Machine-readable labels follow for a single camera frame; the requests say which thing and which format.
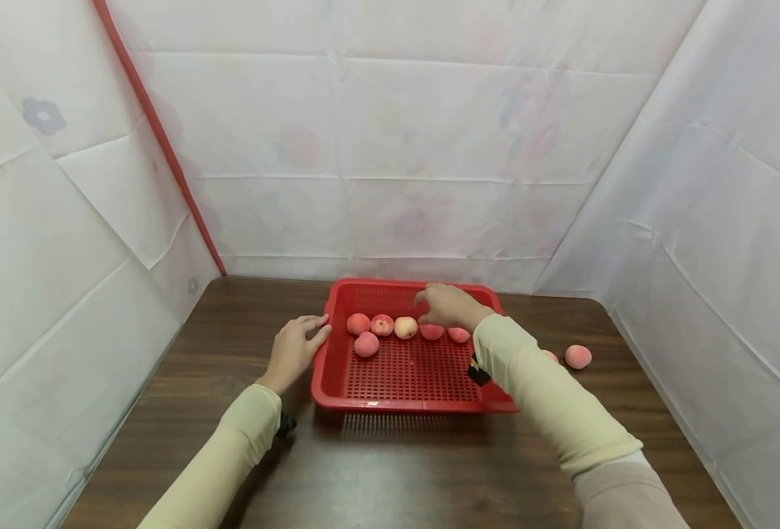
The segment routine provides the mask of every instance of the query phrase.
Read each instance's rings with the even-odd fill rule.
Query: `black object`
[[[475,384],[478,384],[478,386],[483,386],[492,380],[490,375],[479,366],[478,356],[475,356],[475,353],[472,354],[472,359],[469,360],[469,368],[467,369],[466,374],[469,375],[469,378],[472,378],[472,381]]]
[[[275,433],[276,438],[286,439],[287,436],[290,435],[290,432],[293,432],[293,430],[296,429],[297,425],[296,419],[293,419],[289,414],[282,411],[282,425],[278,428],[278,432]]]

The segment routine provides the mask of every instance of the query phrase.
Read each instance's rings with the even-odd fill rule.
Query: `wrist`
[[[278,396],[282,396],[284,391],[286,391],[290,386],[288,383],[282,380],[282,378],[275,377],[274,374],[269,374],[268,372],[263,373],[263,376],[255,380],[254,383],[264,386],[266,389],[271,390],[275,395]]]
[[[475,329],[478,328],[481,322],[492,314],[495,314],[495,311],[489,306],[476,304],[472,309],[467,311],[461,327],[465,328],[470,334],[474,334]]]

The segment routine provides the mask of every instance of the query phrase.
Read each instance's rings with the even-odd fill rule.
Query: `beige sleeve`
[[[557,452],[569,478],[643,446],[511,318],[486,317],[474,343],[480,366]]]
[[[474,345],[480,367],[512,397],[573,479],[583,529],[687,527],[639,453],[642,442],[545,356],[533,336],[494,314],[475,329]]]
[[[656,472],[646,464],[611,463],[576,486],[582,529],[687,529]]]
[[[264,386],[243,391],[138,528],[216,529],[250,469],[272,446],[281,408],[280,397]]]

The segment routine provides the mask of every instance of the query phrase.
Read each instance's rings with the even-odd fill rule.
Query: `gray flower print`
[[[41,101],[26,97],[22,100],[24,120],[43,135],[51,136],[66,128],[66,119],[53,101]]]

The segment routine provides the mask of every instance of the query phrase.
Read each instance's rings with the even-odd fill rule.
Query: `peach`
[[[378,336],[369,331],[363,331],[354,340],[354,352],[361,358],[368,358],[378,352]]]
[[[349,333],[360,336],[369,330],[369,317],[359,312],[352,314],[346,321],[346,328]]]
[[[593,355],[583,345],[569,345],[566,350],[566,363],[574,369],[584,369],[593,361]]]
[[[549,350],[546,350],[546,349],[544,349],[544,350],[542,350],[542,351],[544,352],[544,354],[545,354],[547,357],[551,358],[551,360],[553,360],[553,361],[555,361],[555,362],[557,362],[557,363],[560,363],[560,359],[559,359],[559,358],[557,358],[557,355],[555,355],[554,353],[552,353],[551,351],[549,351]]]
[[[419,332],[422,333],[422,338],[424,339],[440,339],[446,330],[439,325],[425,323],[424,325],[419,326]]]
[[[396,336],[399,336],[401,339],[411,339],[414,336],[416,336],[416,331],[418,330],[419,325],[416,323],[416,320],[409,316],[402,316],[400,318],[396,318]]]
[[[379,314],[372,318],[372,325],[369,330],[377,336],[389,336],[392,334],[392,328],[395,327],[392,323],[392,318],[386,314]]]
[[[465,344],[472,337],[468,330],[465,328],[452,327],[448,329],[448,337],[456,341],[458,344]]]

